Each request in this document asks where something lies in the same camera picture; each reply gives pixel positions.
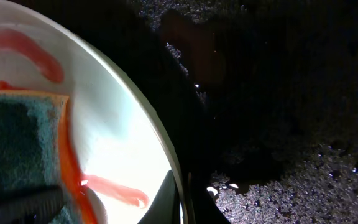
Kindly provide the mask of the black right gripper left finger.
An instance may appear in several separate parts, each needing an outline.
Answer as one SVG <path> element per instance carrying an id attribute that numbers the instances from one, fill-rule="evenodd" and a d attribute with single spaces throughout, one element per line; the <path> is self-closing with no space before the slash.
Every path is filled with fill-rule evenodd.
<path id="1" fill-rule="evenodd" d="M 138 224 L 180 224 L 180 198 L 171 170 L 167 172 L 150 208 Z"/>

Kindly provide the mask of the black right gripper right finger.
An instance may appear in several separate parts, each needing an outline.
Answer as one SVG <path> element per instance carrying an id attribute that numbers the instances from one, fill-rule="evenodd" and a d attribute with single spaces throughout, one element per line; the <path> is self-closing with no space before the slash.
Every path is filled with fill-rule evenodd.
<path id="1" fill-rule="evenodd" d="M 188 185 L 196 224 L 230 224 L 215 205 L 207 191 L 207 183 L 200 175 L 189 172 Z"/>

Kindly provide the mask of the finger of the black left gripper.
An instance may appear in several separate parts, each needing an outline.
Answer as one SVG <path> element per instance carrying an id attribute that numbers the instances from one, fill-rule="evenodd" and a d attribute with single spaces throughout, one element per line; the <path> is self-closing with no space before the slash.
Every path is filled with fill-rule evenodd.
<path id="1" fill-rule="evenodd" d="M 0 223 L 50 223 L 66 204 L 42 174 L 0 175 Z"/>

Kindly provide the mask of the green orange sponge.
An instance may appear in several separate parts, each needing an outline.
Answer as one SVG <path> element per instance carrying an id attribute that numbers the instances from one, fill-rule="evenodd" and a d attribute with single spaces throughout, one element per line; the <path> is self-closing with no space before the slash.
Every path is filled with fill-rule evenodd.
<path id="1" fill-rule="evenodd" d="M 50 223 L 96 223 L 71 146 L 70 99 L 36 91 L 0 91 L 0 175 L 42 174 L 59 185 L 66 204 Z"/>

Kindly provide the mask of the mint green plate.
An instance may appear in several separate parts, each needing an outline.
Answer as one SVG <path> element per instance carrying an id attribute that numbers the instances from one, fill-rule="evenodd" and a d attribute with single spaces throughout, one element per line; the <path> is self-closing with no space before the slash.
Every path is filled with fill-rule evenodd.
<path id="1" fill-rule="evenodd" d="M 104 51 L 45 13 L 0 1 L 0 91 L 68 96 L 71 146 L 98 221 L 139 223 L 173 172 L 188 223 L 181 169 L 156 111 Z"/>

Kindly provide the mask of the round black tray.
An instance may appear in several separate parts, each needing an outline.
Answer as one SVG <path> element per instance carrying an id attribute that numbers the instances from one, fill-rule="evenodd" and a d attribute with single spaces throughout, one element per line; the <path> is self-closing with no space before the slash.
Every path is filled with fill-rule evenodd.
<path id="1" fill-rule="evenodd" d="M 157 111 L 230 223 L 358 223 L 358 1 L 23 1 Z"/>

